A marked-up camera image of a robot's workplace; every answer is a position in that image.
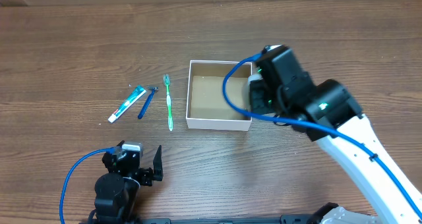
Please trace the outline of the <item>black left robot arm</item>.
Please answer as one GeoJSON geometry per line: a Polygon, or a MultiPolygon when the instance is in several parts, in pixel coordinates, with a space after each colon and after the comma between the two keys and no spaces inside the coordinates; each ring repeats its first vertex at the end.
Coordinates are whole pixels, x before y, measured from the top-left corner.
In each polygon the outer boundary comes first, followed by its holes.
{"type": "Polygon", "coordinates": [[[103,155],[108,173],[95,183],[95,210],[88,218],[89,223],[142,223],[133,213],[138,191],[164,177],[161,146],[154,156],[153,167],[142,168],[142,156],[141,143],[124,140],[103,155]]]}

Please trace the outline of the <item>teal toothpaste tube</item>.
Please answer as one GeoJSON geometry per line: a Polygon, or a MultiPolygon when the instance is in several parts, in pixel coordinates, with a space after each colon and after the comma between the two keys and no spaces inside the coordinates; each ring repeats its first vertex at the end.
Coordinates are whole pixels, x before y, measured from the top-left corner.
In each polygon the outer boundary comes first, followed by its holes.
{"type": "Polygon", "coordinates": [[[114,123],[126,110],[134,104],[139,98],[141,98],[146,93],[146,90],[138,85],[133,92],[126,98],[126,100],[116,109],[108,118],[110,123],[114,123]]]}

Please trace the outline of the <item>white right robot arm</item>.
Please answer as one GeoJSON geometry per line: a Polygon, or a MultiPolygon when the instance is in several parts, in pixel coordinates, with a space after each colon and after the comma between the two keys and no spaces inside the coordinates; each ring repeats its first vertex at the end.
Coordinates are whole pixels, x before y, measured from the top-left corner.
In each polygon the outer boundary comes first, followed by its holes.
{"type": "Polygon", "coordinates": [[[305,133],[347,173],[383,223],[420,223],[421,193],[377,138],[369,118],[337,81],[308,74],[268,83],[248,78],[247,116],[305,133]]]}

